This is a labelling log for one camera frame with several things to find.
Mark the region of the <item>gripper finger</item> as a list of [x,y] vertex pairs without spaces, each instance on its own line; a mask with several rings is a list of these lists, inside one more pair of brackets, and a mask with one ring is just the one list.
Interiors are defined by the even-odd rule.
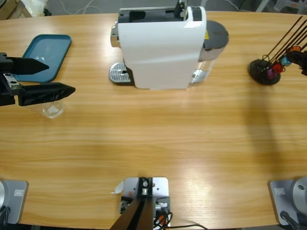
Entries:
[[49,66],[33,58],[11,57],[13,68],[11,73],[17,75],[32,75],[49,69]]
[[301,74],[307,75],[307,52],[301,52],[301,51],[290,51],[286,54],[287,59],[297,64],[300,69],[302,70]]
[[29,106],[59,101],[75,91],[74,87],[59,82],[22,86],[18,103],[20,106]]

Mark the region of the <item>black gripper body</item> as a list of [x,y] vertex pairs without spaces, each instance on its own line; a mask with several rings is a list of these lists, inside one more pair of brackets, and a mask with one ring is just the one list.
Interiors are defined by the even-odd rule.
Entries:
[[13,75],[24,73],[24,65],[21,57],[9,57],[6,53],[0,53],[0,105],[16,104],[18,97],[19,106],[23,106],[23,87]]

